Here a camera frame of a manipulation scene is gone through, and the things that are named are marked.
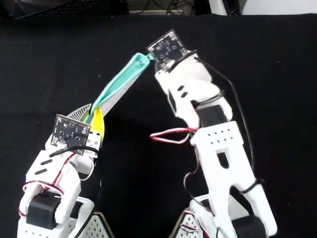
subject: white plastic panel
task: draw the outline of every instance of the white plastic panel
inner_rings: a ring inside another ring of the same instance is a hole
[[[93,215],[79,238],[110,238],[99,218]]]

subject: black wire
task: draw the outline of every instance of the black wire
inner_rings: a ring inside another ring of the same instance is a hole
[[[263,180],[262,178],[257,178],[257,179],[255,180],[255,182],[254,182],[249,188],[247,188],[246,190],[241,191],[240,193],[242,193],[242,194],[248,193],[248,192],[250,192],[256,185],[262,184],[262,183],[264,183],[264,180]]]
[[[156,0],[152,0],[152,2],[155,4],[155,5],[157,5],[157,6],[159,6],[160,8],[162,8],[163,10],[165,10],[166,11],[166,14],[173,14],[173,12],[171,12],[171,10],[169,10],[169,9],[166,9],[165,7],[163,7],[161,4],[159,4]]]
[[[50,158],[54,157],[56,155],[63,154],[67,151],[73,151],[73,150],[90,150],[90,151],[95,152],[97,154],[99,153],[99,150],[95,149],[94,147],[90,147],[90,146],[86,146],[86,145],[78,145],[78,146],[70,146],[70,147],[67,147],[65,149],[57,150],[57,151],[50,154]]]
[[[143,10],[141,10],[140,12],[134,13],[134,14],[132,14],[132,15],[139,15],[139,14],[142,14],[143,12],[145,12],[145,11],[149,8],[150,1],[151,1],[151,0],[148,0],[148,1],[147,1],[147,3],[145,4]]]
[[[197,173],[198,171],[198,168],[199,168],[199,157],[198,157],[198,153],[197,153],[197,150],[195,148],[195,153],[196,153],[196,168],[194,171],[192,172],[188,172],[185,177],[184,177],[184,180],[183,180],[183,185],[184,185],[184,189],[185,191],[189,194],[189,196],[195,201],[197,202],[199,205],[203,206],[207,211],[209,211],[213,216],[214,216],[214,213],[211,209],[209,209],[208,207],[204,206],[203,203],[201,203],[200,201],[198,201],[191,193],[190,191],[187,189],[187,186],[186,186],[186,180],[189,176],[191,175],[194,175],[195,173]]]
[[[242,111],[242,107],[241,107],[241,104],[240,104],[240,100],[239,100],[239,97],[238,97],[237,90],[235,89],[235,87],[234,87],[233,83],[231,82],[231,80],[228,77],[226,77],[225,75],[223,75],[216,68],[214,68],[213,66],[211,66],[210,64],[208,64],[207,62],[205,62],[204,60],[202,60],[202,59],[200,59],[198,57],[195,57],[195,60],[201,62],[204,66],[209,68],[209,70],[211,70],[214,73],[218,74],[218,76],[220,76],[221,78],[223,78],[224,80],[226,80],[230,84],[230,87],[231,87],[231,89],[233,91],[233,94],[234,94],[234,97],[235,97],[235,101],[236,101],[236,103],[238,105],[238,108],[239,108],[239,111],[240,111],[240,115],[241,115],[241,118],[242,118],[244,129],[246,131],[246,135],[247,135],[247,139],[248,139],[248,143],[249,143],[249,147],[250,147],[250,156],[251,156],[250,165],[251,165],[252,170],[254,171],[255,162],[254,162],[253,145],[252,145],[251,136],[250,136],[250,133],[249,133],[249,128],[248,128],[248,125],[247,125],[247,121],[246,121],[246,119],[244,117],[244,114],[243,114],[243,111]]]
[[[208,104],[208,103],[212,103],[212,102],[218,100],[219,98],[224,97],[224,95],[225,95],[225,91],[224,91],[224,90],[221,90],[221,91],[220,91],[218,94],[216,94],[215,96],[213,96],[213,97],[211,97],[211,98],[209,98],[209,99],[207,99],[207,100],[205,100],[205,101],[199,103],[199,104],[197,105],[197,107],[202,106],[202,105],[206,105],[206,104]]]

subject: mounting hole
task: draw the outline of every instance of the mounting hole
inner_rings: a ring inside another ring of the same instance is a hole
[[[217,156],[218,156],[218,160],[219,160],[220,165],[223,168],[228,169],[229,168],[229,162],[228,162],[226,154],[224,152],[221,152],[221,153],[217,154]]]

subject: cable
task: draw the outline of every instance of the cable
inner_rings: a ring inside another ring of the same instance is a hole
[[[93,158],[91,158],[91,157],[89,157],[89,158],[90,158],[90,161],[92,162],[92,169],[91,169],[90,173],[87,175],[87,177],[80,179],[81,181],[87,181],[90,178],[90,176],[93,174],[93,171],[94,171],[94,168],[95,168],[95,163],[94,163],[94,159]]]
[[[180,229],[182,229],[183,231],[188,232],[188,233],[194,233],[194,232],[198,231],[197,229],[192,228],[188,225],[184,225],[184,224],[180,224],[179,227],[180,227]]]
[[[196,218],[195,213],[190,212],[190,211],[183,211],[185,214],[189,214],[192,215],[194,218]],[[206,228],[202,225],[202,223],[200,222],[200,220],[198,218],[196,218],[198,221],[198,224],[200,226],[200,228],[202,229],[203,233],[205,234],[205,236],[207,236],[208,238],[211,238],[211,236],[208,234]]]
[[[157,6],[159,6],[160,8],[162,8],[163,10],[165,10],[166,11],[166,14],[174,14],[173,12],[171,12],[171,10],[169,10],[169,9],[166,9],[165,7],[163,7],[161,4],[159,4],[156,0],[152,0],[152,2],[155,4],[155,5],[157,5]]]
[[[75,156],[75,155],[76,155],[76,154],[73,153],[71,156],[69,156],[69,157],[67,158],[67,160],[65,160],[63,166],[61,167],[61,169],[60,169],[60,171],[58,172],[56,178],[54,179],[54,182],[53,182],[54,185],[56,185],[56,183],[57,183],[57,181],[58,181],[58,179],[59,179],[59,177],[60,177],[60,175],[61,175],[61,171],[63,170],[64,166],[65,166],[65,165],[68,163],[68,161],[70,161],[70,159],[73,158],[73,156]]]
[[[96,154],[99,153],[99,150],[97,150],[94,147],[90,147],[90,146],[86,146],[86,145],[78,145],[78,146],[70,146],[70,147],[67,147],[65,149],[57,150],[57,151],[50,154],[50,158],[54,157],[56,155],[61,155],[67,151],[73,151],[73,150],[89,150],[89,151],[95,152]]]
[[[209,99],[207,99],[207,100],[205,100],[205,101],[203,101],[203,102],[201,102],[201,103],[198,103],[196,107],[202,106],[202,105],[206,105],[206,104],[208,104],[208,103],[212,103],[212,102],[218,100],[219,98],[224,97],[224,95],[225,95],[225,91],[224,91],[224,90],[221,90],[221,91],[220,91],[218,94],[216,94],[215,96],[213,96],[213,97],[211,97],[211,98],[209,98]]]
[[[55,185],[49,184],[49,183],[43,182],[43,181],[37,181],[37,180],[33,180],[33,181],[26,182],[26,183],[23,185],[22,190],[25,192],[26,187],[27,187],[29,184],[31,184],[31,183],[37,183],[37,184],[40,184],[40,185],[43,186],[43,187],[47,187],[47,188],[49,188],[50,190],[53,190],[53,191],[55,191],[56,193],[58,193],[58,194],[60,195],[60,197],[62,197],[62,196],[64,195],[64,192],[63,192],[60,188],[56,187]]]
[[[228,77],[226,77],[225,75],[223,75],[216,68],[214,68],[213,66],[211,66],[210,64],[208,64],[207,62],[205,62],[204,60],[202,60],[202,59],[200,59],[198,57],[195,57],[194,59],[199,61],[200,63],[202,63],[204,66],[209,68],[209,70],[213,71],[214,73],[216,73],[218,76],[220,76],[222,79],[226,80],[230,84],[230,87],[231,87],[231,89],[233,91],[233,94],[234,94],[234,97],[235,97],[235,101],[236,101],[237,106],[239,108],[239,112],[240,112],[240,115],[241,115],[241,118],[242,118],[244,129],[246,131],[247,140],[248,140],[249,147],[250,147],[250,157],[251,157],[250,165],[251,165],[252,170],[254,171],[254,168],[255,168],[255,161],[254,160],[255,159],[254,159],[253,145],[252,145],[251,136],[250,136],[250,133],[249,133],[249,128],[248,128],[248,125],[247,125],[247,121],[246,121],[244,113],[242,111],[242,107],[241,107],[241,104],[240,104],[240,100],[239,100],[239,97],[238,97],[237,90],[235,89],[235,87],[234,87],[233,83],[231,82],[231,80]]]
[[[19,216],[20,217],[26,217],[26,215],[24,213],[22,213],[20,209],[19,209]]]
[[[199,168],[199,156],[198,156],[198,153],[197,153],[197,149],[195,147],[195,153],[196,153],[196,168],[194,171],[192,172],[188,172],[185,177],[184,177],[184,180],[183,180],[183,185],[184,185],[184,189],[185,191],[189,194],[189,196],[195,201],[197,202],[199,205],[201,205],[202,207],[204,207],[207,211],[209,211],[213,216],[214,216],[214,213],[211,209],[209,209],[208,207],[204,206],[203,203],[201,203],[200,201],[198,201],[191,193],[190,191],[187,189],[187,186],[186,186],[186,180],[189,176],[191,175],[194,175],[195,173],[197,173],[198,171],[198,168]]]
[[[168,130],[161,131],[161,132],[152,133],[150,135],[150,138],[151,138],[151,140],[164,142],[164,143],[182,144],[188,140],[189,135],[190,135],[189,133],[195,132],[195,131],[196,131],[196,129],[190,129],[190,128],[174,128],[174,129],[168,129]],[[169,140],[169,139],[158,137],[160,135],[166,135],[166,134],[171,134],[171,133],[181,133],[181,132],[187,132],[186,137],[182,140]]]
[[[262,183],[264,183],[264,179],[262,179],[262,178],[257,178],[257,179],[255,180],[255,182],[254,182],[250,187],[248,187],[246,190],[240,191],[240,193],[241,193],[241,194],[248,193],[248,192],[250,192],[256,185],[262,184]]]
[[[149,8],[150,1],[151,1],[151,0],[148,0],[148,1],[147,1],[147,3],[145,4],[143,10],[141,10],[140,12],[134,13],[134,14],[132,14],[132,15],[139,15],[139,14],[142,14],[143,12],[145,12],[145,11]]]

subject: electronic component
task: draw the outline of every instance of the electronic component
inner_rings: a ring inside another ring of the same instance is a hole
[[[67,147],[86,145],[89,132],[90,125],[62,115],[56,115],[51,145],[57,146],[58,143],[65,144]],[[83,155],[84,151],[76,150],[74,153]]]
[[[147,50],[163,71],[169,70],[173,64],[189,53],[174,30],[170,30],[164,36],[156,40],[147,47]]]

